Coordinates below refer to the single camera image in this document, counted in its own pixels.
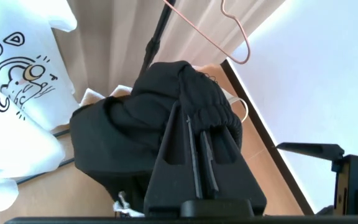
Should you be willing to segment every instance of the curtain fold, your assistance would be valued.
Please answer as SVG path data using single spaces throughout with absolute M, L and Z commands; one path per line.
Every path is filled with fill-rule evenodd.
M 132 86 L 139 75 L 163 1 L 68 2 L 78 20 L 78 28 L 69 34 L 55 30 L 54 34 L 75 86 L 77 101 L 88 87 L 108 96 L 120 84 Z M 250 35 L 282 2 L 284 0 L 227 0 L 225 8 L 237 16 Z M 177 0 L 175 7 L 231 53 L 244 40 L 237 24 L 222 15 L 220 3 L 220 0 Z M 154 62 L 187 60 L 193 65 L 206 65 L 221 63 L 225 58 L 172 12 Z

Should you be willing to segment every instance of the wooden floor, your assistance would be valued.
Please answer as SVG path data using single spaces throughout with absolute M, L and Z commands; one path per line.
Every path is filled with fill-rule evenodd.
M 220 66 L 209 65 L 201 71 L 214 76 L 221 87 L 236 95 Z M 240 118 L 244 117 L 245 109 L 240 102 L 234 103 L 232 108 Z M 301 215 L 300 207 L 249 118 L 242 128 L 241 153 L 267 198 L 265 214 Z M 71 157 L 70 135 L 59 140 L 67 150 L 67 157 Z M 0 212 L 0 223 L 27 216 L 114 216 L 113 201 L 106 190 L 73 164 L 21 184 L 19 192 L 13 206 Z

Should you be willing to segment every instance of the baseboard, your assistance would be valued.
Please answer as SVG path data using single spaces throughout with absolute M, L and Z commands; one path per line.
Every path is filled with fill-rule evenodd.
M 271 157 L 276 163 L 281 175 L 283 176 L 285 182 L 287 183 L 288 187 L 290 188 L 292 194 L 294 195 L 296 201 L 298 202 L 302 212 L 305 215 L 314 215 L 308 201 L 306 200 L 305 196 L 303 195 L 301 189 L 299 188 L 298 184 L 296 183 L 295 179 L 293 178 L 290 170 L 288 169 L 287 165 L 285 164 L 283 158 L 281 157 L 280 153 L 278 152 L 277 148 L 275 147 L 272 138 L 270 137 L 266 127 L 264 126 L 263 122 L 261 121 L 259 115 L 257 114 L 254 106 L 249 100 L 249 97 L 246 95 L 246 92 L 242 88 L 240 81 L 238 80 L 236 74 L 234 73 L 233 69 L 229 65 L 229 62 L 225 60 L 222 64 L 222 69 L 226 73 L 227 78 L 229 79 L 231 85 L 233 86 L 234 91 L 236 91 L 237 96 L 242 98 L 248 105 L 249 110 L 249 118 L 251 119 L 252 123 L 254 124 L 260 138 L 264 142 L 267 150 L 269 151 Z

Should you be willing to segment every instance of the black cloth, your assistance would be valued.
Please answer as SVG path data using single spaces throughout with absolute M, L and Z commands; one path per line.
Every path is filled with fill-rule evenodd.
M 179 101 L 199 134 L 227 126 L 241 148 L 240 119 L 219 85 L 188 62 L 155 63 L 126 98 L 108 97 L 82 107 L 70 120 L 75 165 L 102 184 L 113 200 L 126 192 L 132 208 L 143 198 L 174 102 Z

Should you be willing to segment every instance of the cartoon print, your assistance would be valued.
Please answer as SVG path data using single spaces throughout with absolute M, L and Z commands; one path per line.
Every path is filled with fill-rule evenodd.
M 14 32 L 7 36 L 3 42 L 20 47 L 25 43 L 25 37 L 21 32 Z M 3 46 L 0 44 L 0 56 L 3 52 Z M 40 78 L 45 74 L 49 74 L 51 82 L 58 80 L 57 76 L 48 73 L 45 68 L 50 59 L 47 56 L 41 57 L 41 55 L 38 55 L 36 58 L 31 59 L 18 56 L 0 62 L 0 92 L 7 96 L 5 100 L 0 99 L 0 112 L 5 112 L 9 109 L 10 101 L 13 101 L 21 110 L 24 110 L 25 103 L 30 99 L 40 98 L 55 89 L 49 82 L 40 82 Z M 16 115 L 21 119 L 20 111 Z

